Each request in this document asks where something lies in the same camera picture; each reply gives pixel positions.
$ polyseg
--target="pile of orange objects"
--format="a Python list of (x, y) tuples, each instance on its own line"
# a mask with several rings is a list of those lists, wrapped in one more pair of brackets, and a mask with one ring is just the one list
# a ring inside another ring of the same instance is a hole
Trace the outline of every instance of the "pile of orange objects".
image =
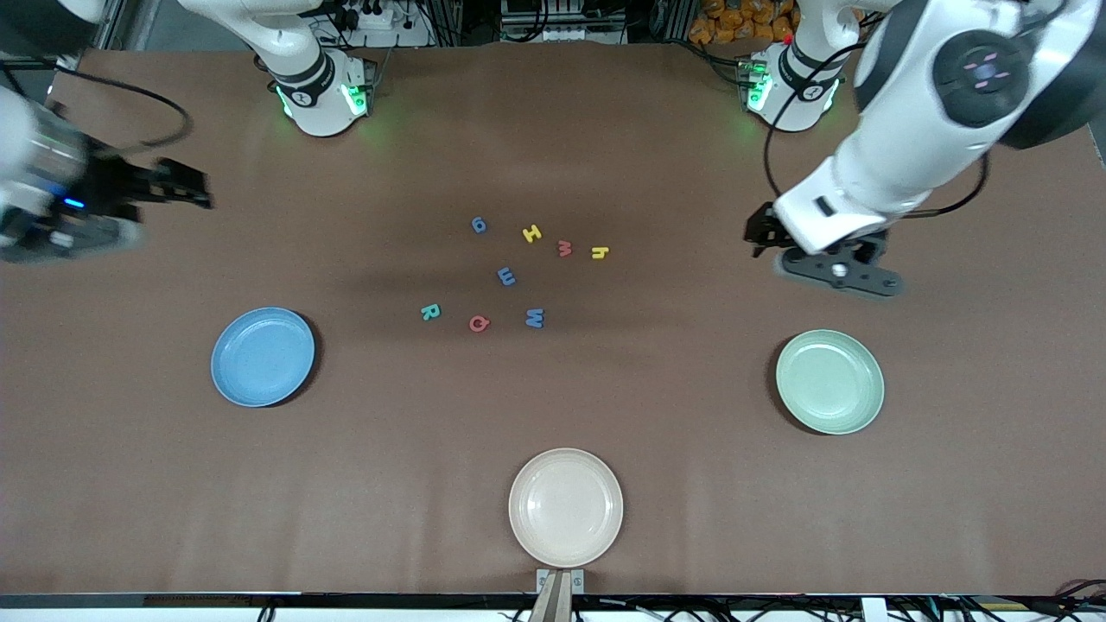
[(729, 43), (751, 37), (784, 41), (799, 28), (795, 0), (700, 0), (702, 12), (688, 30), (699, 45)]

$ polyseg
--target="plate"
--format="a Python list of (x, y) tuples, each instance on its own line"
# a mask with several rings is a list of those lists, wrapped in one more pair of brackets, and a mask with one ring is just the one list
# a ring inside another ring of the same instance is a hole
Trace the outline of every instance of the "plate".
[(239, 406), (271, 406), (295, 393), (315, 361), (315, 338), (303, 318), (267, 307), (238, 318), (211, 352), (211, 380)]
[(551, 568), (578, 568), (599, 558), (622, 528), (622, 488), (587, 452), (550, 449), (522, 467), (508, 514), (522, 548)]
[(775, 365), (775, 385), (795, 418), (825, 434), (863, 429), (884, 405), (876, 357), (837, 331), (808, 331), (787, 342)]

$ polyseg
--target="green plate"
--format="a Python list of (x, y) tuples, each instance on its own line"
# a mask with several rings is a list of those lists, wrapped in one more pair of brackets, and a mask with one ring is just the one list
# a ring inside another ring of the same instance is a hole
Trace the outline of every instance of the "green plate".
[(884, 374), (859, 341), (828, 330), (787, 342), (775, 365), (784, 405), (804, 425), (825, 434), (852, 434), (884, 405)]

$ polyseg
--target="tabletop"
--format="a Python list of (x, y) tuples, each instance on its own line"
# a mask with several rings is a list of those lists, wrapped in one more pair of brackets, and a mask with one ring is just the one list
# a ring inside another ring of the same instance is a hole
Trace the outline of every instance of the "tabletop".
[[(562, 446), (625, 496), (588, 591), (1052, 593), (1102, 574), (1106, 174), (1085, 131), (995, 149), (978, 200), (895, 227), (884, 266), (908, 289), (872, 302), (750, 257), (765, 127), (678, 48), (397, 51), (372, 117), (325, 139), (248, 53), (82, 69), (192, 113), (136, 162), (207, 172), (216, 209), (150, 206), (140, 250), (0, 269), (2, 591), (532, 589), (508, 491)], [(54, 97), (112, 144), (176, 123), (67, 76)], [(847, 135), (849, 99), (778, 136), (781, 184)], [(238, 407), (211, 349), (267, 305), (311, 322), (320, 364), (291, 402)], [(816, 328), (883, 367), (858, 434), (808, 433), (774, 393), (782, 344)]]

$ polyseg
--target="green light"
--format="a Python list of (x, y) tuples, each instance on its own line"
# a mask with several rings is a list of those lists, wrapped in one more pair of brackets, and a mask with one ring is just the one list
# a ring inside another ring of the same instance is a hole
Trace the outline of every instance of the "green light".
[(833, 105), (833, 94), (837, 92), (838, 84), (841, 84), (839, 80), (833, 81), (833, 86), (830, 87), (830, 94), (826, 95), (826, 105), (822, 107), (822, 112), (826, 112), (827, 110), (830, 110), (830, 106)]
[(368, 106), (365, 105), (365, 94), (359, 86), (342, 86), (342, 94), (345, 95), (346, 103), (349, 104), (349, 112), (356, 116), (365, 114)]
[(288, 99), (284, 96), (284, 93), (280, 90), (280, 86), (276, 87), (276, 94), (280, 95), (280, 101), (282, 104), (284, 104), (284, 115), (288, 116), (289, 118), (292, 118), (292, 110), (288, 107)]
[(764, 107), (764, 101), (768, 99), (768, 94), (772, 91), (772, 76), (765, 75), (757, 86), (749, 90), (749, 107), (754, 111), (760, 111)]

